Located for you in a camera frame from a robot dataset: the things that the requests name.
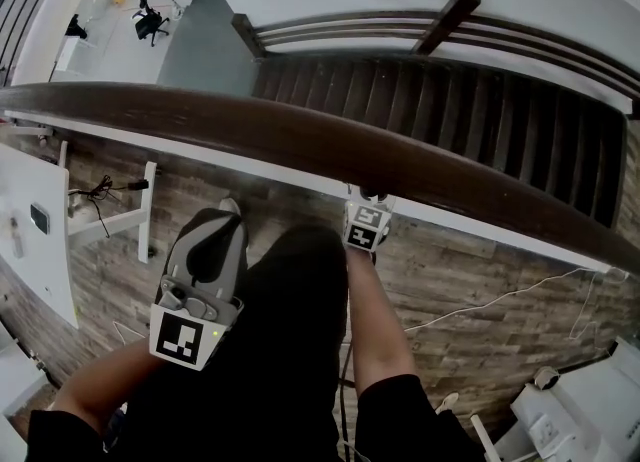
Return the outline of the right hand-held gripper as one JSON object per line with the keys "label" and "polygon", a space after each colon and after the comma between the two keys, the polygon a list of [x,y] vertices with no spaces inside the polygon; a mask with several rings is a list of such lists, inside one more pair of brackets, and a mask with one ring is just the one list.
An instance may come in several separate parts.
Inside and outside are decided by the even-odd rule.
{"label": "right hand-held gripper", "polygon": [[386,239],[396,197],[384,194],[363,197],[359,186],[347,185],[342,240],[346,246],[374,253]]}

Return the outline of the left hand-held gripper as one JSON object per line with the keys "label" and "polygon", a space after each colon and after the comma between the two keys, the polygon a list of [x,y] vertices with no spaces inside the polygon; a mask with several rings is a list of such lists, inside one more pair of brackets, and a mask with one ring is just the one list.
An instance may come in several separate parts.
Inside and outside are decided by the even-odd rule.
{"label": "left hand-held gripper", "polygon": [[246,226],[229,211],[199,211],[182,228],[165,264],[160,300],[151,306],[152,355],[204,369],[244,308],[233,295],[247,268],[246,249]]}

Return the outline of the dark wooden handrail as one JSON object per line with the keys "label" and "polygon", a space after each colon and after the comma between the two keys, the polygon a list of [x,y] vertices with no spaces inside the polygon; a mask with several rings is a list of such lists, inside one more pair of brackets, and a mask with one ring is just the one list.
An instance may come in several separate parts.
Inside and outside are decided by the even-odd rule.
{"label": "dark wooden handrail", "polygon": [[219,150],[436,206],[640,276],[640,249],[542,191],[423,142],[282,103],[155,85],[0,89],[0,110]]}

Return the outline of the person's left forearm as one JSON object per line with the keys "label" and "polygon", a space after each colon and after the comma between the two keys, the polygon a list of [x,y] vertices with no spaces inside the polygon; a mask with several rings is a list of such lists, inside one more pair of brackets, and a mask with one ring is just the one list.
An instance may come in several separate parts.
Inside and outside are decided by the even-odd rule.
{"label": "person's left forearm", "polygon": [[114,412],[165,363],[149,352],[146,338],[122,346],[78,369],[57,393],[52,410],[72,414],[101,432]]}

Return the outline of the person's right forearm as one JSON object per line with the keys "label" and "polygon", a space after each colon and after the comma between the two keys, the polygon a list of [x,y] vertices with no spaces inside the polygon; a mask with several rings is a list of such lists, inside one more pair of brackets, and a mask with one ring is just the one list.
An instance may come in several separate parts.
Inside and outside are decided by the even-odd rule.
{"label": "person's right forearm", "polygon": [[346,249],[355,389],[416,373],[415,360],[369,253]]}

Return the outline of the brown wooden staircase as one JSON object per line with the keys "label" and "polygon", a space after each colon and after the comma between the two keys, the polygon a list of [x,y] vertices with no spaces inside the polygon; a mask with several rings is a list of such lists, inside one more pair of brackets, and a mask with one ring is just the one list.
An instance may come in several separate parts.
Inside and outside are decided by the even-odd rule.
{"label": "brown wooden staircase", "polygon": [[260,62],[252,94],[439,147],[616,224],[625,118],[567,88],[460,63],[297,56]]}

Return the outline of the black smartphone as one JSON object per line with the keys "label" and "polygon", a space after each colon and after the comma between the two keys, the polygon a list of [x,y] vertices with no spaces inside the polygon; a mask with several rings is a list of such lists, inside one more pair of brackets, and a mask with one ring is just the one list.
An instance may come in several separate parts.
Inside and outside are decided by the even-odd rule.
{"label": "black smartphone", "polygon": [[30,219],[44,235],[50,233],[50,217],[47,211],[36,203],[30,204]]}

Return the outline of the white desk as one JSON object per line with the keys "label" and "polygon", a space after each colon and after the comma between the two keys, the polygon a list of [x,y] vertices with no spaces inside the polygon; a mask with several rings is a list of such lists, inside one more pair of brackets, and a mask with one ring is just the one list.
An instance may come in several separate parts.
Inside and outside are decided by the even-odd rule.
{"label": "white desk", "polygon": [[[51,310],[79,327],[73,301],[67,235],[68,171],[0,143],[0,258]],[[30,219],[30,204],[50,217],[44,235]],[[24,257],[12,251],[9,219],[19,224]]]}

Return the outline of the brown wooden stair balustrade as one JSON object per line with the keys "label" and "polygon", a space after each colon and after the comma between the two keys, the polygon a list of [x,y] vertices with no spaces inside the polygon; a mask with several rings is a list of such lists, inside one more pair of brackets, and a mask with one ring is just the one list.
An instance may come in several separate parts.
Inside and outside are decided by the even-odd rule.
{"label": "brown wooden stair balustrade", "polygon": [[251,54],[382,53],[457,61],[537,78],[640,122],[640,69],[567,36],[477,13],[480,0],[448,0],[439,10],[360,10],[256,26],[231,25]]}

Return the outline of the black office chair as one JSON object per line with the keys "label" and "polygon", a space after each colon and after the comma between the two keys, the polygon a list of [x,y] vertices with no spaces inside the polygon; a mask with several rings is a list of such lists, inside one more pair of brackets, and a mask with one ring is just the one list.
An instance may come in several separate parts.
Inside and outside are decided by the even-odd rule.
{"label": "black office chair", "polygon": [[168,35],[169,32],[163,26],[169,22],[168,17],[163,17],[159,11],[149,5],[148,0],[139,0],[139,8],[132,15],[135,21],[136,35],[139,40],[151,37],[151,46],[155,46],[155,38],[158,33]]}

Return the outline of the white round device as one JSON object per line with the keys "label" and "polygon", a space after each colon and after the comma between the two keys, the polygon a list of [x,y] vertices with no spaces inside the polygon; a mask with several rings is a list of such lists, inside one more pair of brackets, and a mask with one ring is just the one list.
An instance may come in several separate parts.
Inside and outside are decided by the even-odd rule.
{"label": "white round device", "polygon": [[533,384],[541,391],[551,389],[559,380],[561,374],[551,366],[544,366],[537,370]]}

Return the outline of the white power strip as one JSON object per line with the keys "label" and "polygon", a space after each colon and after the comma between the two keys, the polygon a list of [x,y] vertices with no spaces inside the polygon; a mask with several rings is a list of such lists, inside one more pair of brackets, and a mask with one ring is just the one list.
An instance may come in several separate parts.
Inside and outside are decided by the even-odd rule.
{"label": "white power strip", "polygon": [[558,435],[559,430],[547,414],[542,414],[529,428],[529,436],[539,452],[551,446]]}

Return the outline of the white equipment box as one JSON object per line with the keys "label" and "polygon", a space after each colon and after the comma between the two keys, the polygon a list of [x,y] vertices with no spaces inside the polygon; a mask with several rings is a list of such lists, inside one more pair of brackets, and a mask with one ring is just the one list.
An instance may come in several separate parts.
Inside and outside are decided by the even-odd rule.
{"label": "white equipment box", "polygon": [[618,338],[612,355],[562,374],[551,389],[526,385],[511,409],[531,442],[542,414],[559,430],[547,449],[534,446],[544,462],[640,462],[640,341]]}

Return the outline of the white desk leg frame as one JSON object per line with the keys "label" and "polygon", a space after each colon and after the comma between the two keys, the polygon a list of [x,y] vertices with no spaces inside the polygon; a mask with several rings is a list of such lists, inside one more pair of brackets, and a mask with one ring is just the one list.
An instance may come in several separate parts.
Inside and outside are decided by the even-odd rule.
{"label": "white desk leg frame", "polygon": [[[80,248],[103,239],[110,239],[113,235],[138,229],[138,260],[148,263],[154,254],[150,247],[151,209],[157,174],[157,164],[147,161],[144,177],[137,182],[130,182],[122,186],[113,186],[111,180],[102,180],[90,191],[74,189],[68,192],[68,197],[83,196],[93,205],[97,219],[91,222],[71,225],[67,223],[68,247]],[[119,213],[110,217],[103,216],[99,203],[103,202],[112,191],[140,192],[140,206],[137,209]]]}

